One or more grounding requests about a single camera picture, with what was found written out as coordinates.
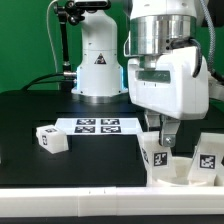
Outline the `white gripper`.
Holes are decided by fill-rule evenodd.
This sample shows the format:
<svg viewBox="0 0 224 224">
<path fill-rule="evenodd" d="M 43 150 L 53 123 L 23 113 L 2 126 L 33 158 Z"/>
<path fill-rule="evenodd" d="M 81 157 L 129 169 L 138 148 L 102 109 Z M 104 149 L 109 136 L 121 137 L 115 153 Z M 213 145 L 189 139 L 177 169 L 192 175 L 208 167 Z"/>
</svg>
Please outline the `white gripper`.
<svg viewBox="0 0 224 224">
<path fill-rule="evenodd" d="M 196 51 L 195 46 L 172 50 L 158 58 L 153 70 L 141 68 L 138 58 L 128 61 L 131 102 L 149 109 L 144 112 L 147 129 L 160 129 L 159 143 L 163 147 L 175 146 L 179 120 L 202 119 L 208 111 L 209 72 L 202 59 L 199 74 L 193 76 Z M 159 118 L 156 112 L 163 115 Z"/>
</svg>

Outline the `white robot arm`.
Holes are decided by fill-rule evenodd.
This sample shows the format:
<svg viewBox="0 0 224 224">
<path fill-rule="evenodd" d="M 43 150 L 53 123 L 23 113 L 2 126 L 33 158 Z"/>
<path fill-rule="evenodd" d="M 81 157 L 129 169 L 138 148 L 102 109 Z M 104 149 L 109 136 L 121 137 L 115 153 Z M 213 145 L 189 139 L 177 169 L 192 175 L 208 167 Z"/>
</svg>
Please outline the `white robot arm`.
<svg viewBox="0 0 224 224">
<path fill-rule="evenodd" d="M 211 20 L 209 0 L 124 0 L 129 18 L 124 55 L 128 86 L 117 61 L 117 25 L 109 0 L 74 0 L 82 17 L 82 62 L 74 93 L 90 100 L 128 93 L 133 104 L 157 115 L 160 143 L 171 146 L 182 120 L 205 117 L 212 59 L 205 58 L 195 28 Z"/>
</svg>

